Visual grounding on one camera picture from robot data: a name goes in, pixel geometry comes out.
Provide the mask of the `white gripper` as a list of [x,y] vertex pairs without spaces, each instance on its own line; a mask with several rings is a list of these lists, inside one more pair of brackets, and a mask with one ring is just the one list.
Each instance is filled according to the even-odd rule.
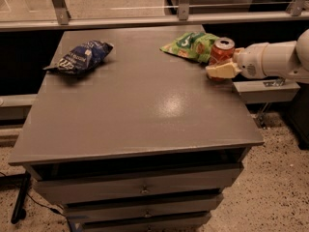
[[283,43],[254,43],[247,48],[235,49],[236,62],[232,59],[206,66],[209,77],[234,78],[239,73],[248,79],[270,76],[296,78],[298,57],[296,41]]

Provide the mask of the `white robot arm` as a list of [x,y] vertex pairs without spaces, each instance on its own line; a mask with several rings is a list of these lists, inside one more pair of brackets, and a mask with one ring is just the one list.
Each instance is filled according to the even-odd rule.
[[238,74],[248,79],[278,76],[301,83],[309,82],[309,30],[296,41],[254,43],[235,48],[227,60],[206,66],[210,78],[234,78]]

